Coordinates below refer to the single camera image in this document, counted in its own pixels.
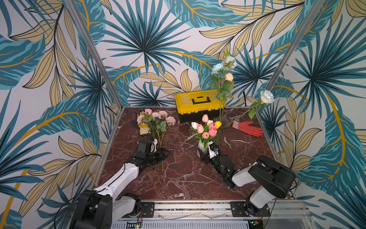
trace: vent grille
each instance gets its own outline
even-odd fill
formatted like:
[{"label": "vent grille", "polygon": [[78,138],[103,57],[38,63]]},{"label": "vent grille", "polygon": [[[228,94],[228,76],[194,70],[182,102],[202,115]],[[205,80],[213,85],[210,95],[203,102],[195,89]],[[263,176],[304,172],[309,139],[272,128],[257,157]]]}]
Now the vent grille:
[{"label": "vent grille", "polygon": [[[135,228],[137,223],[130,223],[128,221],[117,221],[112,224],[112,229],[127,229]],[[238,220],[144,220],[142,224],[142,229],[249,229],[248,221],[238,221]]]}]

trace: toolbox lid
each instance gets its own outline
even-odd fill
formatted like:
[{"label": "toolbox lid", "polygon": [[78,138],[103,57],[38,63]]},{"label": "toolbox lid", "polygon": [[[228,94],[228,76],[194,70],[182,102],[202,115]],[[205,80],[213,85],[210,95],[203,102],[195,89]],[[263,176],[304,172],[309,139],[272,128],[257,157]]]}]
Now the toolbox lid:
[{"label": "toolbox lid", "polygon": [[217,90],[180,93],[175,96],[178,113],[190,114],[199,111],[218,110],[220,101],[216,98]]}]

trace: yellow tulip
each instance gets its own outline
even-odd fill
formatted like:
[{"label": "yellow tulip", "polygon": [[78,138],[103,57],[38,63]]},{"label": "yellow tulip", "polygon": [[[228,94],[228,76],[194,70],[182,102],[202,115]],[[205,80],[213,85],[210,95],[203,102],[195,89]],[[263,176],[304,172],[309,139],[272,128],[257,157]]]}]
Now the yellow tulip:
[{"label": "yellow tulip", "polygon": [[220,121],[216,121],[215,124],[216,124],[216,129],[218,129],[222,125],[222,123]]}]

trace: white vase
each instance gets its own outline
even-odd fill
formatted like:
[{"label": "white vase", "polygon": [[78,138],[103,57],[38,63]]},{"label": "white vase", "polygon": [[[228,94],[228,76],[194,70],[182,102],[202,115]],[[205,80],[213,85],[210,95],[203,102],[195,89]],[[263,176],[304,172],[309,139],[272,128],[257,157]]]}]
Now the white vase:
[{"label": "white vase", "polygon": [[206,144],[206,148],[204,148],[203,146],[204,146],[204,143],[202,143],[201,141],[198,141],[198,148],[200,149],[200,150],[202,150],[202,152],[204,153],[204,154],[206,154],[207,152],[208,152],[208,146],[211,144],[211,143],[213,143],[212,141],[209,141],[207,144]]}]

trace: glass vase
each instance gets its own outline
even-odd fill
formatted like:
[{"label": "glass vase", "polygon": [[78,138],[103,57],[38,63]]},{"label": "glass vase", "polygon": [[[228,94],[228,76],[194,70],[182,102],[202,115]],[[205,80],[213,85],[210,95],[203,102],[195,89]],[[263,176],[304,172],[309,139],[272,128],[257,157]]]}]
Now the glass vase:
[{"label": "glass vase", "polygon": [[[215,122],[216,121],[220,121],[220,117],[217,117],[217,118],[215,118],[215,120],[214,120]],[[225,117],[223,117],[222,118],[222,120],[221,120],[221,126],[217,129],[217,134],[216,134],[216,136],[212,139],[212,141],[216,144],[216,145],[221,145],[223,142],[224,142],[224,140],[225,140],[225,130],[227,129],[227,128],[229,128],[229,126],[228,127],[226,127],[226,128],[224,128],[224,126],[226,126],[228,123],[229,123],[230,121],[227,119],[227,118],[225,118]]]}]

